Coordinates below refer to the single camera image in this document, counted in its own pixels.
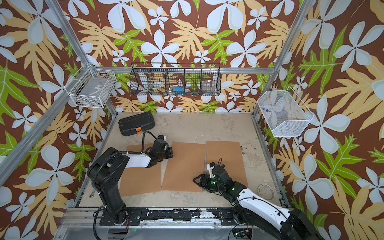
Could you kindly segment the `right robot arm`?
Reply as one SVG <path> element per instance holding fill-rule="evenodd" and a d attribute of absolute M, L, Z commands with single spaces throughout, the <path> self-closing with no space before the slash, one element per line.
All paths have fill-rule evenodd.
<path fill-rule="evenodd" d="M 283 208 L 259 197 L 245 185 L 233 181 L 225 165 L 208 165 L 208 174 L 193 179 L 200 188 L 222 196 L 233 205 L 236 223 L 256 226 L 277 240 L 321 240 L 322 236 L 306 214 Z"/>

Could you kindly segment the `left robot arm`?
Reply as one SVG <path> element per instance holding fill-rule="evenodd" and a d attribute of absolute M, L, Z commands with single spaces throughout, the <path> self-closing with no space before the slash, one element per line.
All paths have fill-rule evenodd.
<path fill-rule="evenodd" d="M 151 147 L 143 148 L 140 152 L 108 148 L 87 171 L 93 188 L 102 200 L 107 220 L 115 225 L 127 221 L 126 205 L 118 188 L 125 169 L 151 168 L 172 157 L 173 149 L 164 139 L 156 139 Z"/>

